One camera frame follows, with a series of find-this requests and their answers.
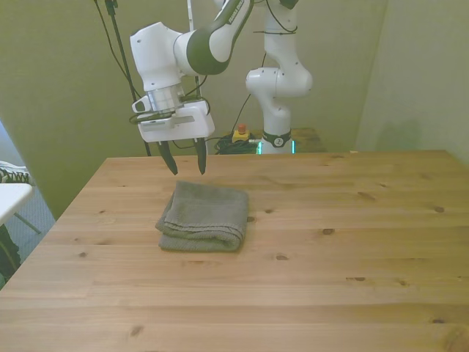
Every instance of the tabletop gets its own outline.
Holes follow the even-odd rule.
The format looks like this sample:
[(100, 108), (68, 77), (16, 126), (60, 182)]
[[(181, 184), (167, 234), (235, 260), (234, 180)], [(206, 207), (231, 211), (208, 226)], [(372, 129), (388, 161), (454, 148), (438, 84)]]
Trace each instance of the tabletop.
[(33, 188), (24, 183), (0, 183), (0, 225), (7, 222), (33, 196)]
[[(2, 352), (467, 352), (469, 172), (445, 152), (108, 159), (0, 291)], [(177, 180), (246, 190), (234, 254), (158, 248)]]

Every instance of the red button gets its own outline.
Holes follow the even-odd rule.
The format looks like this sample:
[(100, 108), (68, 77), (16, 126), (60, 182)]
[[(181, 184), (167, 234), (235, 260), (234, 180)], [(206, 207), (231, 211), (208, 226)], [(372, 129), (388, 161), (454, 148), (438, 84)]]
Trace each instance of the red button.
[(237, 131), (240, 133), (240, 134), (245, 134), (246, 133), (246, 125), (244, 123), (240, 124), (238, 127), (237, 127)]

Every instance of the folded towel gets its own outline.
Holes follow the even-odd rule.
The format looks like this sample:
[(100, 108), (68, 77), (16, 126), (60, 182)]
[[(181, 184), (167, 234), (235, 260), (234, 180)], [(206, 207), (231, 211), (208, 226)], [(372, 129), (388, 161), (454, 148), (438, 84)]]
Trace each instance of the folded towel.
[(177, 182), (156, 228), (169, 251), (234, 252), (245, 237), (248, 195), (231, 188)]

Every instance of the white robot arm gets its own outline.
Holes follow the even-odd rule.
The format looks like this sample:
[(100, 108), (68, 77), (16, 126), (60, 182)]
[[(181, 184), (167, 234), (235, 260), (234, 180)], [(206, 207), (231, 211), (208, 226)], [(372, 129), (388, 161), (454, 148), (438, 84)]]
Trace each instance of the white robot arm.
[(289, 132), (289, 111), (285, 107), (277, 107), (273, 99), (276, 96), (306, 94), (311, 89), (312, 78), (299, 63), (294, 33), (283, 35), (284, 32), (280, 32), (284, 29), (279, 26), (277, 16), (277, 19), (273, 17), (273, 11), (278, 11), (278, 15), (286, 21), (292, 21), (288, 27), (295, 28), (294, 8), (297, 2), (215, 0), (221, 11), (204, 28), (181, 34), (162, 23), (156, 23), (130, 38), (137, 71), (146, 92), (142, 99), (133, 104), (137, 114), (133, 122), (139, 126), (146, 142), (158, 143), (160, 154), (174, 174), (177, 174), (177, 165), (169, 152), (168, 141), (193, 139), (199, 156), (199, 168), (204, 174), (207, 155), (205, 138), (215, 130), (207, 104), (200, 98), (187, 97), (182, 90), (181, 78), (224, 72), (235, 42), (255, 4), (269, 7), (265, 47), (267, 53), (280, 63), (281, 69), (252, 71), (248, 76), (248, 89), (259, 99), (264, 111), (266, 129), (263, 143), (271, 144), (272, 150), (278, 153), (284, 153), (287, 149), (289, 138), (288, 133), (284, 132)]

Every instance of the white table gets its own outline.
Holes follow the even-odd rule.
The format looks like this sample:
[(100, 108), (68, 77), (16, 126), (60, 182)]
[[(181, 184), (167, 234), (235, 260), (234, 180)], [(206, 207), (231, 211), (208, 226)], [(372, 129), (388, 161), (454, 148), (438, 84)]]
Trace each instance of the white table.
[(33, 188), (25, 183), (0, 183), (0, 226), (12, 216), (16, 216), (40, 234), (35, 226), (17, 213), (33, 194)]

